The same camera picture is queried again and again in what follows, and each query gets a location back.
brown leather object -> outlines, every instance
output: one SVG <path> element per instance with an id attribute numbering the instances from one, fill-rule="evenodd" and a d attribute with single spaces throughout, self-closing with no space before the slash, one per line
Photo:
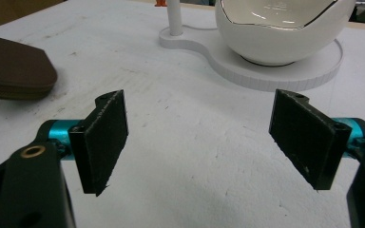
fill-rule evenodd
<path id="1" fill-rule="evenodd" d="M 41 99 L 56 80 L 57 73 L 43 50 L 0 38 L 0 99 Z"/>

brass screw insert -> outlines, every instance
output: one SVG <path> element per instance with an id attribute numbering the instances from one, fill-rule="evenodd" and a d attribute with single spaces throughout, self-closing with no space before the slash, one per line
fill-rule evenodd
<path id="1" fill-rule="evenodd" d="M 30 158 L 34 158 L 34 157 L 37 157 L 37 156 L 41 155 L 45 151 L 46 151 L 45 146 L 43 146 L 43 145 L 34 145 L 34 146 L 31 146 L 31 147 L 28 147 L 28 148 L 24 149 L 22 151 L 22 153 L 20 154 L 20 156 L 22 156 L 22 158 L 24 158 L 24 159 L 30 159 Z"/>

white table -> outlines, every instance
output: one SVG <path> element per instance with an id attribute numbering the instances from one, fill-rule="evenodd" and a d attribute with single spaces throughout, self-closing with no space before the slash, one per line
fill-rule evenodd
<path id="1" fill-rule="evenodd" d="M 0 101 L 0 163 L 45 120 L 83 119 L 97 96 L 124 89 L 130 134 L 105 192 L 84 195 L 75 163 L 62 162 L 78 227 L 349 227 L 358 163 L 342 159 L 332 189 L 314 191 L 268 133 L 274 93 L 160 47 L 167 13 L 153 5 L 69 0 L 0 27 L 0 37 L 44 49 L 59 75 L 41 101 Z M 182 22 L 213 28 L 209 9 L 184 7 Z M 338 40 L 337 76 L 301 93 L 331 117 L 365 120 L 365 29 Z"/>

white pole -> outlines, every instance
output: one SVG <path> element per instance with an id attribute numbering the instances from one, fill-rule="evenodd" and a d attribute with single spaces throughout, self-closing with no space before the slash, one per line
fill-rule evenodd
<path id="1" fill-rule="evenodd" d="M 179 36 L 183 34 L 182 9 L 180 0 L 167 1 L 168 23 L 170 24 L 170 35 Z"/>

white round base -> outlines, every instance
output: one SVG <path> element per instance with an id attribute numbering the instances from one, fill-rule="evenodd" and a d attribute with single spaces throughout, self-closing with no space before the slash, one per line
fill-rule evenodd
<path id="1" fill-rule="evenodd" d="M 160 31 L 161 46 L 197 51 L 223 78 L 261 91 L 273 92 L 277 88 L 302 91 L 321 86 L 336 76 L 343 58 L 342 46 L 334 40 L 314 55 L 291 65 L 259 66 L 230 49 L 216 28 L 183 26 L 182 29 L 180 36 L 171 36 L 169 28 Z"/>

